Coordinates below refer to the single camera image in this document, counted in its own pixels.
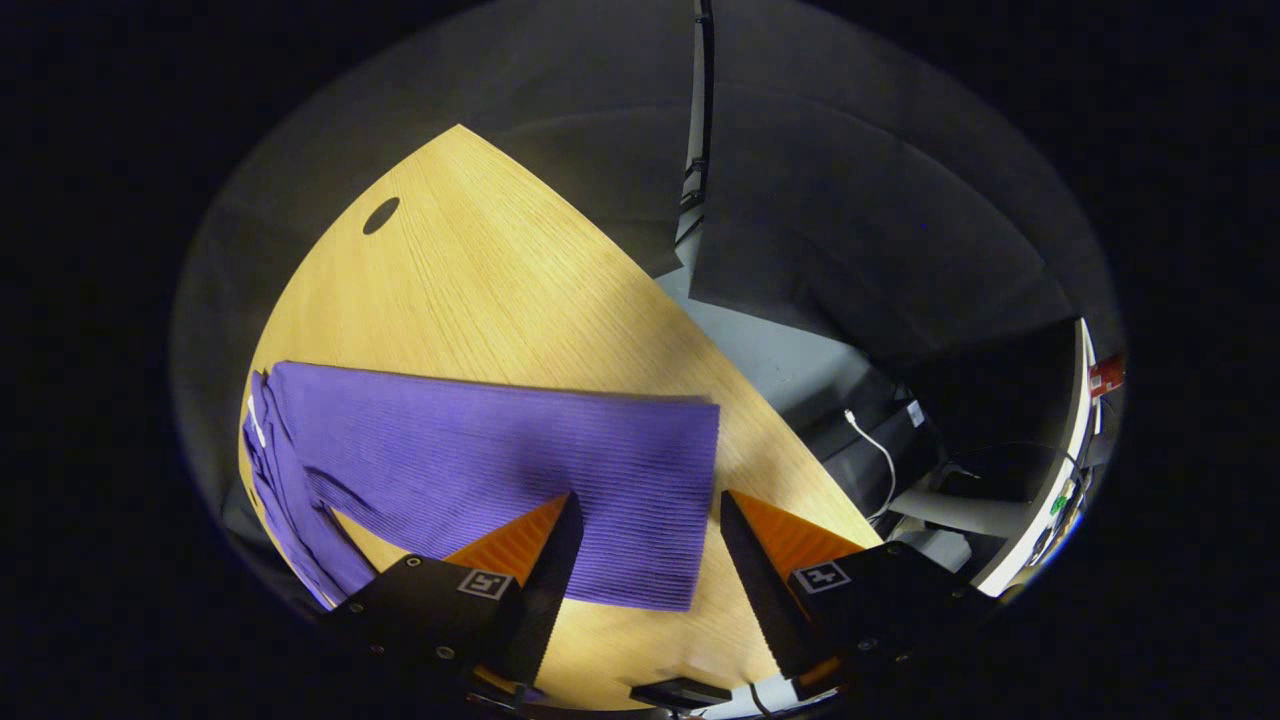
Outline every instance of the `red object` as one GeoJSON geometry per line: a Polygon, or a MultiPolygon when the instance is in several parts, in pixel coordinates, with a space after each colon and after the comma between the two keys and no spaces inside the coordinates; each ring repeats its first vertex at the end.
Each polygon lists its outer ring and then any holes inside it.
{"type": "Polygon", "coordinates": [[[1124,384],[1124,355],[1112,355],[1089,368],[1089,397],[1102,397],[1124,384]]]}

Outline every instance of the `purple towel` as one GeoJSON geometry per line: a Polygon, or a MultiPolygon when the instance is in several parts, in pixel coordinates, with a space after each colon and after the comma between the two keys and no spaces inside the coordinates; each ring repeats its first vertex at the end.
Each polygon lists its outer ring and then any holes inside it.
{"type": "Polygon", "coordinates": [[[444,557],[572,489],[584,532],[567,597],[689,610],[718,406],[298,363],[251,388],[255,484],[312,593],[342,602],[374,577],[329,507],[444,557]]]}

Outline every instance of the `oval hole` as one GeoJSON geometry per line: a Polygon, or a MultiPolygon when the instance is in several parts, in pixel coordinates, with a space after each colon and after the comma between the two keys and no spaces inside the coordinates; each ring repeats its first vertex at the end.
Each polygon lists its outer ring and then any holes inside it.
{"type": "Polygon", "coordinates": [[[369,219],[365,220],[365,234],[374,234],[378,232],[378,228],[383,227],[383,224],[390,219],[398,206],[399,197],[392,197],[379,205],[376,210],[370,213],[369,219]]]}

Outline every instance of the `wooden table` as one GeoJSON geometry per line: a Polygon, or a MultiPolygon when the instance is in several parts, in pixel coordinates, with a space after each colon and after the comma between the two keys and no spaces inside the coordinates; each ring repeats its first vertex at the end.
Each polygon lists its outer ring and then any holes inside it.
{"type": "MultiPolygon", "coordinates": [[[[631,259],[541,181],[461,126],[379,178],[311,250],[276,302],[251,369],[269,370],[279,360],[699,395],[721,406],[716,495],[692,609],[566,600],[538,675],[548,705],[644,707],[627,700],[631,685],[686,675],[733,688],[778,671],[719,536],[724,488],[859,544],[879,543],[778,414],[631,259]],[[390,197],[399,199],[394,213],[365,234],[366,220],[390,197]]],[[[238,428],[228,430],[239,438],[238,428]]],[[[248,459],[237,445],[252,495],[248,459]]],[[[257,507],[261,512],[261,502],[257,507]]],[[[404,555],[348,518],[339,520],[379,570],[404,555]]]]}

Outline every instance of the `ribbed fabric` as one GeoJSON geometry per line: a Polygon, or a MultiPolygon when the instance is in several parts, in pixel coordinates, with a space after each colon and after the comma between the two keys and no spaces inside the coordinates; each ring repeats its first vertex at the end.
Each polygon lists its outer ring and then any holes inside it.
{"type": "Polygon", "coordinates": [[[298,363],[255,374],[252,388],[268,441],[246,418],[255,483],[312,592],[340,602],[372,577],[329,507],[444,557],[575,491],[584,533],[567,597],[689,610],[718,406],[298,363]]]}

